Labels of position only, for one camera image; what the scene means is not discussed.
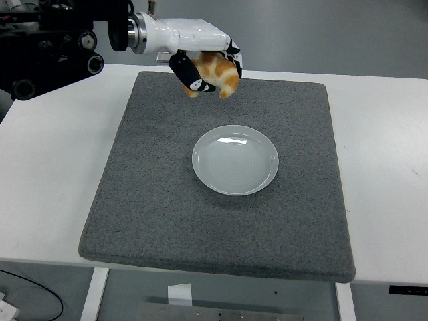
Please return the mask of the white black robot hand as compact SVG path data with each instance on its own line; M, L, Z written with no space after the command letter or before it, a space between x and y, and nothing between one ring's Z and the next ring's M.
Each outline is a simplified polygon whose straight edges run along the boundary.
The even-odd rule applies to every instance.
M165 50L169 67L187 96L214 92L226 99L242 77L242 54L232 38L202 19L153 19L142 14L146 28L145 52Z

